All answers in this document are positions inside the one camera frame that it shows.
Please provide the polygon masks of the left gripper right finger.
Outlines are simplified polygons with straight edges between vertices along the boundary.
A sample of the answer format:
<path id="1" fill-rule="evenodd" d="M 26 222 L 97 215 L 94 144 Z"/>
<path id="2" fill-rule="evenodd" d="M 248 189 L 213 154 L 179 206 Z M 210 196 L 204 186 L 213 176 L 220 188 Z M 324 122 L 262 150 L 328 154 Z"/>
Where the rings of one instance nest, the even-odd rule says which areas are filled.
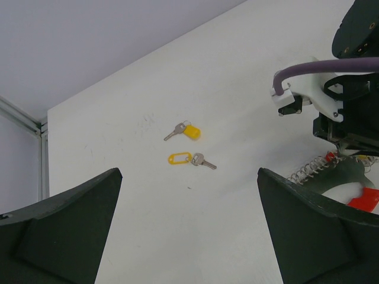
<path id="1" fill-rule="evenodd" d="M 378 215 L 269 169 L 257 183 L 284 283 L 378 283 Z"/>

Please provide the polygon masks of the key with solid yellow tag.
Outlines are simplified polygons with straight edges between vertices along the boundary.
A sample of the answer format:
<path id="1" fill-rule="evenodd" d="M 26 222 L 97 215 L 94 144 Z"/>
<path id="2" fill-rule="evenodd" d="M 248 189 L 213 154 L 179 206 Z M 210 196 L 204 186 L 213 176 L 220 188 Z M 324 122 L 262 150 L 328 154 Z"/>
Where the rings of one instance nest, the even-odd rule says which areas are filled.
<path id="1" fill-rule="evenodd" d="M 201 137 L 201 130 L 193 126 L 189 121 L 183 121 L 174 127 L 174 130 L 169 133 L 163 140 L 167 141 L 171 137 L 183 134 L 192 140 L 198 140 Z"/>

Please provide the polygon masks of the red handled key organizer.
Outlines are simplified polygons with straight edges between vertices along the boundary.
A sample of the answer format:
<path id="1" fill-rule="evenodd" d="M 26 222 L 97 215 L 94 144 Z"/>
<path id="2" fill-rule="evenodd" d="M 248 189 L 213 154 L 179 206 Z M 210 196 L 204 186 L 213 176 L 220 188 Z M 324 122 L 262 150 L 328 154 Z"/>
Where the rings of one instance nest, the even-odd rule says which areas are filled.
<path id="1" fill-rule="evenodd" d="M 364 166 L 354 156 L 329 151 L 299 167 L 287 179 L 334 201 L 372 214 L 378 214 L 378 186 L 366 174 L 372 166 Z"/>

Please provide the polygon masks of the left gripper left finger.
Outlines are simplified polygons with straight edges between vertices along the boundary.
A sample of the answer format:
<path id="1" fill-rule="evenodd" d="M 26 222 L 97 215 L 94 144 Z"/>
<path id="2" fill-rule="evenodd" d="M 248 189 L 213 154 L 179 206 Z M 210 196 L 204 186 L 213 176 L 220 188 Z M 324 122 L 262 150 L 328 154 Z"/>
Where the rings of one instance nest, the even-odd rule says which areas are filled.
<path id="1" fill-rule="evenodd" d="M 1 283 L 94 283 L 121 183 L 113 168 L 1 214 Z"/>

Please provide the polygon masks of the key with yellow window tag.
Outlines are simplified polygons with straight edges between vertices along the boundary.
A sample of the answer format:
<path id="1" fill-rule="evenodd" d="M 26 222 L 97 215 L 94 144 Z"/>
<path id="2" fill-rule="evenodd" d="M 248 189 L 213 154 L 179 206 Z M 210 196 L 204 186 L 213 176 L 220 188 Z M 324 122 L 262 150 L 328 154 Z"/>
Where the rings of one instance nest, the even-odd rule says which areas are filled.
<path id="1" fill-rule="evenodd" d="M 191 154 L 190 152 L 174 153 L 168 157 L 168 163 L 171 165 L 190 163 L 193 166 L 206 166 L 212 170 L 217 169 L 217 166 L 206 161 L 204 155 L 201 153 L 194 153 L 194 154 Z"/>

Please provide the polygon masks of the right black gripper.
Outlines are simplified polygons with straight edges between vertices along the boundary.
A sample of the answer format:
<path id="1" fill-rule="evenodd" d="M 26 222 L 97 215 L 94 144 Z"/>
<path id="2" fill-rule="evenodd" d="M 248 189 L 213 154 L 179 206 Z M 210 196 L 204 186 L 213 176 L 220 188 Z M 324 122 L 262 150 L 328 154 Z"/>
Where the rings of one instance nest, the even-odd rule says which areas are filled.
<path id="1" fill-rule="evenodd" d="M 341 102 L 342 122 L 320 114 L 313 121 L 313 135 L 336 146 L 340 153 L 378 155 L 378 73 L 342 75 L 323 86 L 326 95 Z"/>

